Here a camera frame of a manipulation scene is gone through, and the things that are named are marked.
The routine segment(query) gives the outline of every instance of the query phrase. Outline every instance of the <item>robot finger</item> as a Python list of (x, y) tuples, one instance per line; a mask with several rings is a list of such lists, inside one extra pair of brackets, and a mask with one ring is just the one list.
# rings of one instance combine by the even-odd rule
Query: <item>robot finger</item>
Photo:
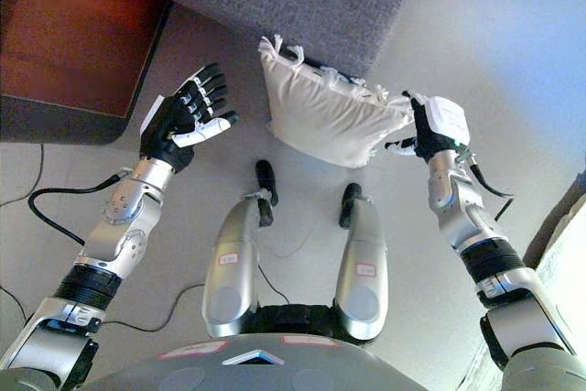
[(200, 86), (200, 93), (203, 96), (209, 95), (214, 89), (224, 86), (226, 82), (226, 78), (224, 77), (223, 73), (219, 75), (215, 75), (211, 77), (207, 82), (205, 82), (202, 86)]
[(228, 102), (224, 99), (221, 100), (217, 100), (215, 102), (212, 103), (212, 105), (210, 105), (209, 107), (207, 107), (206, 109), (200, 111), (197, 113), (197, 116), (194, 115), (194, 117), (196, 118), (196, 121), (200, 121), (204, 124), (207, 124), (211, 121), (213, 114), (222, 109), (223, 107), (226, 106), (226, 104), (228, 104)]
[(189, 76), (175, 91), (177, 93), (187, 82), (193, 81), (198, 86), (201, 86), (205, 82), (207, 82), (210, 78), (220, 74), (220, 66), (218, 63), (207, 64), (195, 72), (193, 75)]
[(187, 147), (194, 144), (199, 144), (206, 139), (210, 139), (211, 137), (219, 135), (221, 132), (228, 130), (230, 127), (236, 124), (239, 119), (240, 118), (236, 112), (227, 112), (216, 118), (213, 118), (206, 124), (196, 125), (195, 130), (190, 133), (174, 135), (171, 137), (171, 139), (173, 139), (173, 142), (178, 147)]
[(387, 142), (385, 149), (400, 156), (415, 156), (416, 137), (409, 137), (397, 142)]

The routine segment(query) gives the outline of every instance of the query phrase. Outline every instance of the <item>wooden furniture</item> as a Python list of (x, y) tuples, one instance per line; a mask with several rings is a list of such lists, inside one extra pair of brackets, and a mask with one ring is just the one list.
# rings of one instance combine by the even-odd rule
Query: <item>wooden furniture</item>
[(3, 141), (121, 135), (168, 0), (2, 0)]

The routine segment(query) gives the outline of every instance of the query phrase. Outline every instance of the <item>power cord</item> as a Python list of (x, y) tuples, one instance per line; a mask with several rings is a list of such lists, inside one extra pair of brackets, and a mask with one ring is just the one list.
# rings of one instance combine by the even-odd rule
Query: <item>power cord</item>
[(505, 205), (503, 206), (503, 208), (501, 208), (501, 211), (499, 211), (495, 216), (494, 216), (494, 221), (498, 222), (499, 219), (503, 216), (503, 214), (505, 213), (506, 210), (508, 210), (508, 208), (513, 204), (513, 200), (515, 199), (515, 196), (513, 194), (508, 194), (506, 192), (501, 192), (499, 190), (495, 190), (493, 187), (491, 187), (488, 182), (486, 182), (486, 179), (484, 178), (483, 173), (480, 170), (479, 165), (476, 163), (476, 161), (473, 161), (470, 164), (470, 171), (472, 172), (472, 174), (474, 175), (474, 177), (476, 178), (476, 180), (478, 180), (478, 183), (480, 183), (488, 192), (491, 192), (492, 194), (494, 194), (495, 196), (498, 196), (502, 199), (508, 199), (508, 201), (506, 201)]
[(18, 298), (10, 291), (6, 290), (5, 288), (3, 288), (2, 286), (0, 286), (0, 290), (2, 290), (4, 293), (6, 293), (6, 295), (8, 295), (10, 298), (12, 298), (15, 303), (17, 304), (18, 308), (20, 309), (20, 312), (22, 313), (22, 319), (23, 319), (23, 326), (27, 323), (27, 314), (25, 313), (25, 309), (22, 307), (22, 304), (20, 303), (20, 301), (18, 300)]
[(104, 182), (100, 183), (99, 185), (96, 185), (95, 187), (90, 187), (90, 188), (84, 188), (84, 189), (75, 189), (75, 188), (43, 188), (42, 190), (36, 190), (32, 193), (30, 193), (30, 197), (28, 197), (28, 208), (30, 208), (30, 210), (43, 222), (45, 222), (46, 224), (48, 224), (50, 227), (55, 228), (56, 230), (58, 230), (60, 233), (63, 233), (65, 235), (67, 235), (69, 238), (75, 240), (77, 243), (79, 243), (80, 245), (85, 245), (85, 241), (83, 241), (83, 239), (81, 239), (77, 234), (74, 234), (73, 232), (71, 232), (70, 230), (64, 228), (63, 226), (61, 226), (60, 224), (53, 222), (49, 217), (47, 217), (45, 214), (43, 214), (35, 205), (35, 199), (38, 196), (41, 196), (43, 194), (54, 194), (54, 193), (59, 193), (59, 194), (90, 194), (92, 192), (97, 192), (97, 191), (101, 191), (104, 190), (112, 185), (114, 185), (116, 182), (120, 181), (121, 177), (119, 173), (113, 174), (112, 176), (110, 176), (108, 179), (106, 179)]
[(289, 301), (289, 298), (287, 298), (287, 296), (286, 296), (284, 293), (282, 293), (282, 292), (278, 291), (278, 290), (275, 288), (275, 286), (273, 286), (273, 285), (271, 284), (271, 282), (268, 280), (268, 277), (267, 277), (267, 276), (266, 276), (266, 274), (265, 274), (265, 271), (263, 270), (263, 268), (262, 268), (260, 265), (258, 265), (258, 270), (260, 270), (260, 273), (261, 273), (261, 274), (263, 274), (263, 278), (265, 279), (265, 281), (266, 281), (266, 283), (268, 284), (268, 286), (269, 286), (270, 288), (272, 288), (272, 289), (275, 291), (275, 293), (277, 293), (278, 295), (280, 295), (281, 297), (283, 297), (283, 298), (285, 299), (285, 301), (287, 302), (287, 304), (290, 304), (291, 302)]
[[(11, 204), (11, 203), (15, 203), (17, 201), (23, 201), (24, 199), (26, 199), (28, 196), (30, 196), (33, 191), (37, 188), (38, 183), (40, 182), (40, 179), (43, 175), (43, 168), (45, 166), (45, 144), (39, 144), (40, 147), (40, 163), (38, 166), (38, 174), (37, 174), (37, 178), (35, 179), (35, 183), (33, 183), (32, 188), (27, 192), (27, 194), (25, 194), (22, 197), (17, 197), (16, 199), (13, 199), (11, 201), (4, 201), (2, 203), (0, 203), (0, 208), (4, 208), (5, 206)], [(0, 286), (0, 290), (2, 290), (3, 292), (6, 293), (6, 295), (8, 295), (10, 298), (12, 298), (14, 300), (14, 302), (17, 304), (18, 308), (20, 309), (20, 313), (22, 313), (22, 319), (24, 321), (24, 323), (27, 322), (27, 314), (25, 313), (25, 308), (22, 307), (21, 302), (18, 300), (18, 298), (16, 297), (16, 295), (14, 295), (12, 292), (10, 292), (8, 289), (3, 288), (2, 286)]]
[(167, 324), (169, 323), (169, 321), (173, 317), (173, 313), (175, 312), (175, 308), (179, 304), (179, 300), (181, 299), (181, 297), (183, 296), (184, 293), (186, 293), (189, 290), (192, 290), (193, 288), (202, 288), (204, 286), (205, 286), (205, 284), (202, 284), (202, 283), (200, 283), (200, 284), (194, 284), (192, 286), (188, 286), (188, 287), (184, 288), (183, 290), (181, 290), (180, 293), (175, 297), (175, 301), (173, 302), (173, 305), (171, 306), (171, 310), (169, 311), (168, 316), (165, 319), (165, 321), (162, 324), (158, 325), (157, 327), (155, 327), (153, 329), (145, 329), (145, 328), (142, 328), (142, 327), (138, 327), (136, 325), (132, 325), (132, 324), (128, 324), (126, 322), (122, 322), (121, 320), (105, 320), (103, 322), (102, 326), (108, 325), (108, 324), (118, 324), (118, 325), (122, 325), (124, 327), (128, 327), (129, 329), (143, 331), (145, 333), (156, 333), (157, 331), (161, 331), (165, 327), (167, 327)]
[(37, 185), (40, 182), (41, 176), (43, 175), (44, 165), (45, 165), (45, 144), (40, 144), (40, 166), (38, 167), (37, 179), (35, 180), (33, 187), (30, 189), (30, 191), (27, 194), (25, 194), (22, 197), (19, 197), (17, 199), (13, 199), (11, 201), (5, 201), (3, 203), (0, 203), (0, 208), (4, 207), (6, 205), (9, 205), (10, 203), (14, 203), (16, 201), (23, 201), (28, 196), (30, 196), (32, 194), (32, 192), (37, 189)]

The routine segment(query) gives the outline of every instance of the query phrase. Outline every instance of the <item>robotic hand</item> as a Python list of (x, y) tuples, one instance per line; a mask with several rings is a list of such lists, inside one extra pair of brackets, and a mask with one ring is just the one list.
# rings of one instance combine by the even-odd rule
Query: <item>robotic hand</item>
[(226, 105), (224, 76), (216, 63), (191, 75), (172, 96), (157, 100), (140, 128), (140, 156), (167, 162), (179, 173), (193, 159), (192, 145), (219, 135), (238, 121), (231, 111), (213, 117)]
[(70, 390), (83, 383), (98, 344), (96, 333), (114, 295), (141, 260), (174, 173), (193, 159), (192, 145), (238, 120), (215, 116), (227, 93), (217, 64), (205, 66), (167, 98), (159, 96), (141, 127), (140, 160), (109, 181), (118, 187), (89, 233), (70, 273), (42, 301), (0, 360), (0, 375), (16, 375), (22, 389)]
[(429, 207), (465, 264), (488, 312), (481, 329), (494, 362), (505, 370), (503, 390), (573, 390), (586, 386), (586, 367), (572, 333), (536, 272), (525, 267), (496, 221), (483, 207), (464, 166), (491, 192), (468, 145), (464, 111), (441, 97), (404, 92), (411, 99), (417, 137), (385, 148), (417, 155), (429, 165)]

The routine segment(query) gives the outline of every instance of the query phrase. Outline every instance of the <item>robot forearm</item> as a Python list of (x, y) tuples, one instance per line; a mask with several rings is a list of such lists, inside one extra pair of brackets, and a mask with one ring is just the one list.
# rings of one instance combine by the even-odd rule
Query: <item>robot forearm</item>
[(83, 381), (98, 349), (90, 334), (98, 331), (116, 290), (144, 255), (172, 174), (169, 164), (142, 158), (121, 180), (70, 273), (55, 295), (42, 301), (0, 368), (48, 372), (58, 389)]
[(481, 328), (494, 361), (505, 367), (517, 351), (543, 344), (575, 354), (555, 304), (484, 209), (458, 153), (436, 153), (429, 160), (429, 173), (429, 207), (489, 309)]
[(223, 81), (214, 63), (189, 77), (172, 96), (155, 101), (141, 126), (136, 169), (125, 173), (70, 273), (55, 295), (41, 303), (0, 360), (0, 369), (45, 372), (58, 389), (83, 382), (98, 349), (90, 335), (98, 331), (117, 289), (144, 256), (171, 176), (189, 165), (193, 144), (220, 134), (238, 119), (235, 112), (212, 119), (225, 105), (219, 99), (227, 92)]

